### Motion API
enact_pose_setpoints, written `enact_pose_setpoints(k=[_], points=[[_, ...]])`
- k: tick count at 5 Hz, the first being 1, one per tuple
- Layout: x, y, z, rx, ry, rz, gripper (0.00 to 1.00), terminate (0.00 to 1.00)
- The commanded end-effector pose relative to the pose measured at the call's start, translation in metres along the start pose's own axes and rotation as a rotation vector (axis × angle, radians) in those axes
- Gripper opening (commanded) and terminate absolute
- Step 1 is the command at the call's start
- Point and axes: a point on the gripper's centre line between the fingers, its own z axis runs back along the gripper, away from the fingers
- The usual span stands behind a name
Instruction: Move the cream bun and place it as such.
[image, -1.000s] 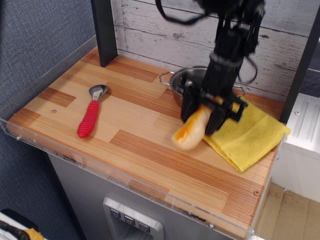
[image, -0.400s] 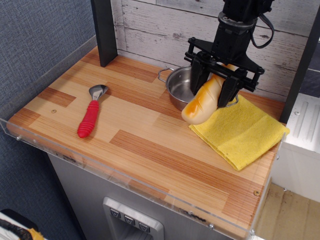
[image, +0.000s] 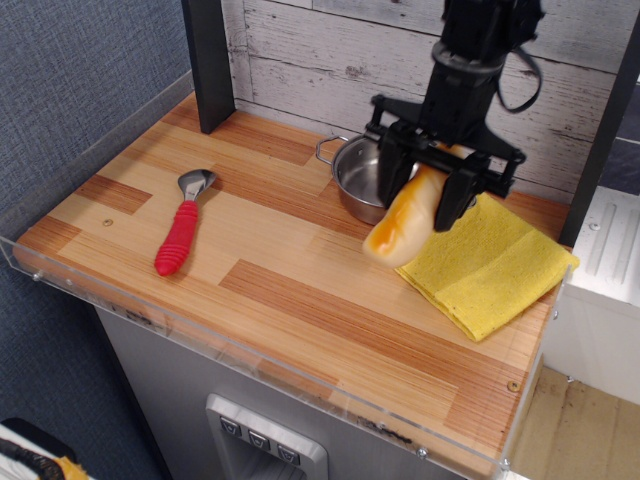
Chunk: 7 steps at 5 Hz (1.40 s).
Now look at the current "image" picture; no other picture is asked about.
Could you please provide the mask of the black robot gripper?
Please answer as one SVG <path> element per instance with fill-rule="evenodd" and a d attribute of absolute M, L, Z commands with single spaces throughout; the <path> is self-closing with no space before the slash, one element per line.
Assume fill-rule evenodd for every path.
<path fill-rule="evenodd" d="M 389 208 L 411 178 L 416 162 L 447 177 L 436 211 L 435 231 L 449 231 L 474 198 L 487 190 L 506 197 L 526 155 L 496 136 L 486 124 L 507 55 L 520 48 L 498 48 L 482 56 L 438 42 L 424 100 L 409 102 L 384 95 L 371 99 L 374 111 L 367 136 L 379 147 L 377 195 Z"/>

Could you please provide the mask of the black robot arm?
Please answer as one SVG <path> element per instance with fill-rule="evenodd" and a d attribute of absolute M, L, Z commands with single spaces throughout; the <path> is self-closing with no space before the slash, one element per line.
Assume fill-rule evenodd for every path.
<path fill-rule="evenodd" d="M 384 207 L 409 181 L 415 163 L 445 173 L 434 228 L 450 230 L 484 191 L 506 197 L 525 154 L 486 124 L 509 54 L 542 76 L 522 46 L 536 37 L 538 1 L 447 1 L 432 48 L 434 67 L 420 103 L 376 95 L 366 126 L 379 148 L 377 195 Z"/>

